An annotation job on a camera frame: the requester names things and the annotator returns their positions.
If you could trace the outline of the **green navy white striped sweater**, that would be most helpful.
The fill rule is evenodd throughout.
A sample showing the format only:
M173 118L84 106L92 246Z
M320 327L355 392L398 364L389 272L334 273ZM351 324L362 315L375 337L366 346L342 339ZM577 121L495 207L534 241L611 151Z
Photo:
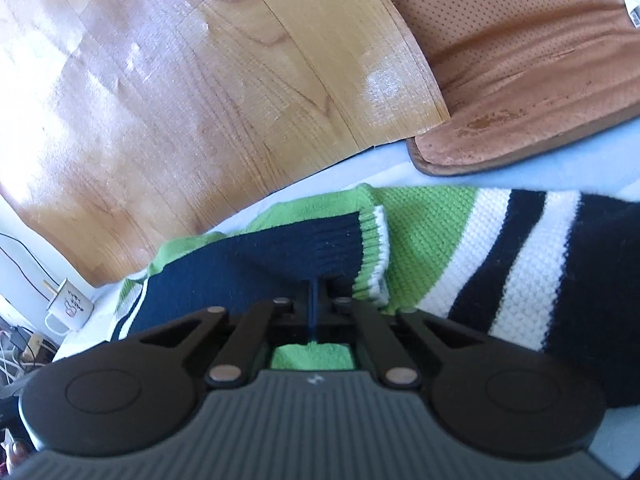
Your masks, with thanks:
M362 184L275 204L243 229L163 244L122 284L108 336L313 280L555 356L613 408L639 401L639 205L578 191Z

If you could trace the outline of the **white enamel mug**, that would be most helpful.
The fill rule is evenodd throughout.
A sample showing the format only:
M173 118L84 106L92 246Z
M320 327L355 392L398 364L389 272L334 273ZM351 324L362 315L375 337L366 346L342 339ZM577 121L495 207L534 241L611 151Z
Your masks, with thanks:
M58 294L53 295L44 317L44 325L58 336L78 332L89 321L94 311L94 303L69 280L58 286Z

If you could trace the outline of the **wooden stick in mug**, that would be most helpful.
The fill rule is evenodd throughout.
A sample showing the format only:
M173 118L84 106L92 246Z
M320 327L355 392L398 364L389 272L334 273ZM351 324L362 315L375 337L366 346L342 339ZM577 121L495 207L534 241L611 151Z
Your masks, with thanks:
M52 294L52 295L57 295L58 294L58 289L53 286L51 283L49 283L47 280L43 280L43 286Z

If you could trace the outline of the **wooden headboard panel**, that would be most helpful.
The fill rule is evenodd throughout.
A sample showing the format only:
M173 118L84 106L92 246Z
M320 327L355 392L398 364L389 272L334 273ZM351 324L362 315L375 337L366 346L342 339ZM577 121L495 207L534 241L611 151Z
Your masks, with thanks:
M1 0L1 194L94 286L447 118L390 0Z

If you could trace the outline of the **brown perforated cushion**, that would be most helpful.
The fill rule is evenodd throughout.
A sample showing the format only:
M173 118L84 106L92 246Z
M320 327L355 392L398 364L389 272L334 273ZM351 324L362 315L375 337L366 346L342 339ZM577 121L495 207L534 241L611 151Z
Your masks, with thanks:
M408 142L431 176L495 169L639 114L639 32L624 0L390 0L447 105Z

